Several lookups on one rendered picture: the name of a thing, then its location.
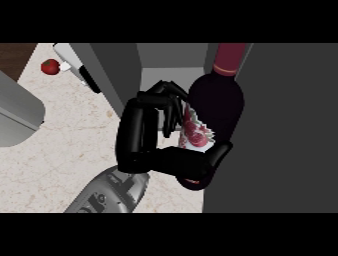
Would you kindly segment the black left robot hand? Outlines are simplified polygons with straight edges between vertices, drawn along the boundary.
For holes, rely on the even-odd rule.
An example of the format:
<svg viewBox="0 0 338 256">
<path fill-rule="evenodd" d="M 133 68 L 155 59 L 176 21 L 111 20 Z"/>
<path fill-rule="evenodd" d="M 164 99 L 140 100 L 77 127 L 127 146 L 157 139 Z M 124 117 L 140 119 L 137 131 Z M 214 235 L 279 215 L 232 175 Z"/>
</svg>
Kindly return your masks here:
<svg viewBox="0 0 338 256">
<path fill-rule="evenodd" d="M 183 105 L 188 93 L 169 81 L 160 81 L 148 91 L 140 91 L 127 102 L 121 116 L 115 155 L 118 170 L 142 174 L 151 170 L 177 178 L 185 188 L 205 189 L 233 144 L 217 142 L 205 151 L 170 146 L 158 148 L 160 110 L 164 111 L 164 137 L 169 138 L 176 125 L 185 126 Z"/>
</svg>

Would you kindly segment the pale grey rounded appliance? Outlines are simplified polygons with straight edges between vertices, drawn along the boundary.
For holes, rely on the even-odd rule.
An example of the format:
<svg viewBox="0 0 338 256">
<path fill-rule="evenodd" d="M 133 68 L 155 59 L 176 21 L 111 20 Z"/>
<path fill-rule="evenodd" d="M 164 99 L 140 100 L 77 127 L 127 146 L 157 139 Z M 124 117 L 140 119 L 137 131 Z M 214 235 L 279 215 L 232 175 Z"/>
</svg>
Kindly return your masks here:
<svg viewBox="0 0 338 256">
<path fill-rule="evenodd" d="M 44 122 L 43 101 L 0 70 L 0 147 L 21 144 Z"/>
</svg>

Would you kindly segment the dark wine bottle red label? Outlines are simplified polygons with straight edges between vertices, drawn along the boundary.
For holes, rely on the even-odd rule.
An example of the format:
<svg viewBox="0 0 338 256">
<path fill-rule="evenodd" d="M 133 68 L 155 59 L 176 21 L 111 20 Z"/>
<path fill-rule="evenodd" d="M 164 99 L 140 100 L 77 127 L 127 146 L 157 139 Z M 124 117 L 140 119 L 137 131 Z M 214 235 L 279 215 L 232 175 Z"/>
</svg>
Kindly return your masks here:
<svg viewBox="0 0 338 256">
<path fill-rule="evenodd" d="M 213 71 L 202 75 L 189 89 L 185 106 L 179 147 L 213 153 L 222 146 L 223 154 L 241 119 L 245 99 L 236 82 L 245 43 L 220 43 Z"/>
</svg>

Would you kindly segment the dark grey cabinet door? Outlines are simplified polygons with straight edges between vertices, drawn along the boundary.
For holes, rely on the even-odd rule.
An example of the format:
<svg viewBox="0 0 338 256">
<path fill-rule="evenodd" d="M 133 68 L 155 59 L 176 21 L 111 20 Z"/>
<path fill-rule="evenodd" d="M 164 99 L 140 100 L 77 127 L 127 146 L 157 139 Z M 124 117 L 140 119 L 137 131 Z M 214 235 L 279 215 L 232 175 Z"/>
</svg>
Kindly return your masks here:
<svg viewBox="0 0 338 256">
<path fill-rule="evenodd" d="M 338 212 L 338 44 L 256 44 L 205 212 Z"/>
</svg>

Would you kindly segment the red tomato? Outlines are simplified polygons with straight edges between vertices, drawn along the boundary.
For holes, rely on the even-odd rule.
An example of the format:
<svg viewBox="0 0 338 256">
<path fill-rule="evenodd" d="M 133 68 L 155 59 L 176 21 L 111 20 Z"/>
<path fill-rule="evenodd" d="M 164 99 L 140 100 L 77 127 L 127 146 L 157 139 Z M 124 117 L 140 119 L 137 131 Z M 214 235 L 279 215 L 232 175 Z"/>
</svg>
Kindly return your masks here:
<svg viewBox="0 0 338 256">
<path fill-rule="evenodd" d="M 47 75 L 56 75 L 61 72 L 61 64 L 55 59 L 49 59 L 42 64 L 42 71 Z"/>
</svg>

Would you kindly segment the pale grey bar black end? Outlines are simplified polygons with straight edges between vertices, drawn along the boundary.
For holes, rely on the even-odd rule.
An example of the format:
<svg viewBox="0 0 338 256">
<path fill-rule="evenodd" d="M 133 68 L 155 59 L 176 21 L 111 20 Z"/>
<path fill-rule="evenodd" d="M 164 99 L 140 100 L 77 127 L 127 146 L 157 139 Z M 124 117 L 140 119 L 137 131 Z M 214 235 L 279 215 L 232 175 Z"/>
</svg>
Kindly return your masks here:
<svg viewBox="0 0 338 256">
<path fill-rule="evenodd" d="M 55 43 L 53 50 L 62 59 L 61 70 L 71 71 L 73 74 L 80 79 L 84 86 L 87 86 L 95 93 L 101 93 L 102 90 L 98 86 L 98 83 L 89 73 L 89 70 L 80 60 L 80 57 L 71 47 L 70 43 Z"/>
</svg>

